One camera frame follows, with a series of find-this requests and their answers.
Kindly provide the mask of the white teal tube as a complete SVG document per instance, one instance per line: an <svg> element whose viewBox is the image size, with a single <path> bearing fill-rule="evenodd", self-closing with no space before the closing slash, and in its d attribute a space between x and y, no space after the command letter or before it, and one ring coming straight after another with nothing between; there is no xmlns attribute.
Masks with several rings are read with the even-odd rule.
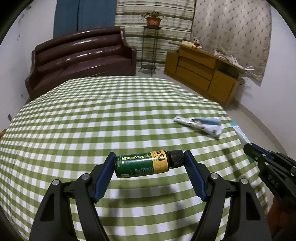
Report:
<svg viewBox="0 0 296 241"><path fill-rule="evenodd" d="M234 131L236 135L238 136L242 147L244 147L246 144L250 144L250 141L248 140L245 133L241 130L241 128L238 126L237 122L232 121L230 125L234 128Z"/></svg>

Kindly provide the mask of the green medicine bottle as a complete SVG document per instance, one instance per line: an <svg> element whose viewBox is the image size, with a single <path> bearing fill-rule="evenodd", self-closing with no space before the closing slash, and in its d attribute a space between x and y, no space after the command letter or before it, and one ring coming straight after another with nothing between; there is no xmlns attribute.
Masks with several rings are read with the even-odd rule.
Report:
<svg viewBox="0 0 296 241"><path fill-rule="evenodd" d="M152 151L140 154L117 156L114 160L118 178L132 178L168 172L184 165L182 150Z"/></svg>

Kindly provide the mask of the crumpled floral paper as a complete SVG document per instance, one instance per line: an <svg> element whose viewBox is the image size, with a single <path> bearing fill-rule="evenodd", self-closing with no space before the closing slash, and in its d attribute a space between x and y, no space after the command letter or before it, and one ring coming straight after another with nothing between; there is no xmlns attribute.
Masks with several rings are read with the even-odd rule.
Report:
<svg viewBox="0 0 296 241"><path fill-rule="evenodd" d="M215 126L215 125L203 125L199 121L191 121L192 118L183 118L181 116L175 116L173 121L177 122L181 125L187 126L194 131L197 132L204 132L207 135L210 135L213 138L219 138L222 134L222 126Z"/></svg>

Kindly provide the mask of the wooden TV cabinet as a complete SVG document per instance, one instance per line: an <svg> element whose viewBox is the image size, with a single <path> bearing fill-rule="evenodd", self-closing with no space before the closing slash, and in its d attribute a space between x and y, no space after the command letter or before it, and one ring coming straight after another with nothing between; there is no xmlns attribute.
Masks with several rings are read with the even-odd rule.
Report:
<svg viewBox="0 0 296 241"><path fill-rule="evenodd" d="M178 47L177 52L167 52L164 74L223 107L229 106L238 92L243 70L205 51Z"/></svg>

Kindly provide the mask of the green checkered tablecloth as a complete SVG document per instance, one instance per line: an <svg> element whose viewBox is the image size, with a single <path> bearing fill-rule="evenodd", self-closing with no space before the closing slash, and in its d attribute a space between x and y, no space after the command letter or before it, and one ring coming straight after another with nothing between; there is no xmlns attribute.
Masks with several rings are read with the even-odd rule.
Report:
<svg viewBox="0 0 296 241"><path fill-rule="evenodd" d="M222 134L174 122L218 118ZM24 106L1 139L1 208L14 231L28 240L37 209L54 179L72 181L117 155L190 150L226 180L247 178L264 211L266 187L245 156L216 102L159 78L73 79ZM115 176L96 204L111 240L189 240L204 210L185 168L158 175Z"/></svg>

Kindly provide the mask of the beige patterned curtain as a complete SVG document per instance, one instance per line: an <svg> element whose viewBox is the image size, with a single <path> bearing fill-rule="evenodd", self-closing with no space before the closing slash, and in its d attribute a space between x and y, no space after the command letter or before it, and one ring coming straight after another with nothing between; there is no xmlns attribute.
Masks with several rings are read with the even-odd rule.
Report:
<svg viewBox="0 0 296 241"><path fill-rule="evenodd" d="M235 57L246 75L262 82L271 40L271 7L267 1L197 1L192 37L203 49Z"/></svg>

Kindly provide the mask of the Mickey Mouse toy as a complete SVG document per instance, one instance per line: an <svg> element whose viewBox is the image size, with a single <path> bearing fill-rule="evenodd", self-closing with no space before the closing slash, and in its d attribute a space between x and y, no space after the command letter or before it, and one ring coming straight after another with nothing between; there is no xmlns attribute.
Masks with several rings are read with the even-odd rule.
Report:
<svg viewBox="0 0 296 241"><path fill-rule="evenodd" d="M202 42L197 38L194 38L192 47L196 49L202 49Z"/></svg>

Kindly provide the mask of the beige tissue box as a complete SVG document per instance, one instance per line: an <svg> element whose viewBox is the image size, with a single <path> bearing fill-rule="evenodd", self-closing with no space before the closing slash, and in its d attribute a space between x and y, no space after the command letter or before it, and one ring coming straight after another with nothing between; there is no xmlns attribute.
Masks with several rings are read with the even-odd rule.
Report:
<svg viewBox="0 0 296 241"><path fill-rule="evenodd" d="M193 44L192 42L184 41L184 40L183 40L183 41L181 42L181 45L186 46L186 47L190 47L190 48L191 48L191 47L193 47L194 44Z"/></svg>

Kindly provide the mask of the dark brown leather sofa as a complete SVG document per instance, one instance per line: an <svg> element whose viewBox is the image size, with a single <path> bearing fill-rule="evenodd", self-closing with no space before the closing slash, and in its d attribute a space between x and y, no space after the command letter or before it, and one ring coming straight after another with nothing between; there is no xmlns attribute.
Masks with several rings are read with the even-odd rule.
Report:
<svg viewBox="0 0 296 241"><path fill-rule="evenodd" d="M127 43L123 28L91 29L37 45L25 85L34 100L74 78L134 76L136 65L137 50Z"/></svg>

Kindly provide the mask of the potted plant terracotta pot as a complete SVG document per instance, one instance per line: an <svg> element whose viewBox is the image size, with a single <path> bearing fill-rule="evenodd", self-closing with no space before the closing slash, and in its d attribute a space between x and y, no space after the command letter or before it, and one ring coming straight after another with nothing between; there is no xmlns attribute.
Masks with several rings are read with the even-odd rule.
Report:
<svg viewBox="0 0 296 241"><path fill-rule="evenodd" d="M159 11L150 10L140 15L142 20L146 20L148 27L159 27L162 20L166 20L167 17Z"/></svg>

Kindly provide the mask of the blue curtain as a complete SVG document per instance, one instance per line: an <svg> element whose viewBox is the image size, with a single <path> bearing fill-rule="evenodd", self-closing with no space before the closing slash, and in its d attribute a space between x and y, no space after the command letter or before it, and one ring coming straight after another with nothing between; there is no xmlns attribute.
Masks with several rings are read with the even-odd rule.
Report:
<svg viewBox="0 0 296 241"><path fill-rule="evenodd" d="M58 0L53 37L115 25L117 0Z"/></svg>

